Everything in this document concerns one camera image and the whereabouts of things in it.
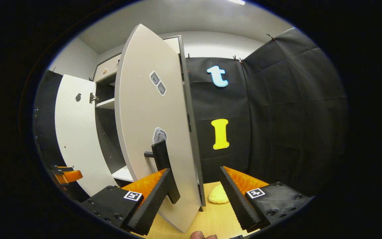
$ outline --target cabinet door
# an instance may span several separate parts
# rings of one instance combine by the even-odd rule
[[[56,99],[56,136],[64,162],[80,170],[77,182],[92,197],[106,186],[116,185],[101,152],[95,123],[96,84],[89,80],[64,75]]]
[[[156,72],[165,91],[150,79]],[[201,205],[191,150],[179,55],[160,37],[139,24],[123,48],[115,84],[115,117],[123,157],[134,180],[156,171],[152,151],[155,129],[167,134],[172,172],[181,195],[168,197],[159,214],[185,232]]]

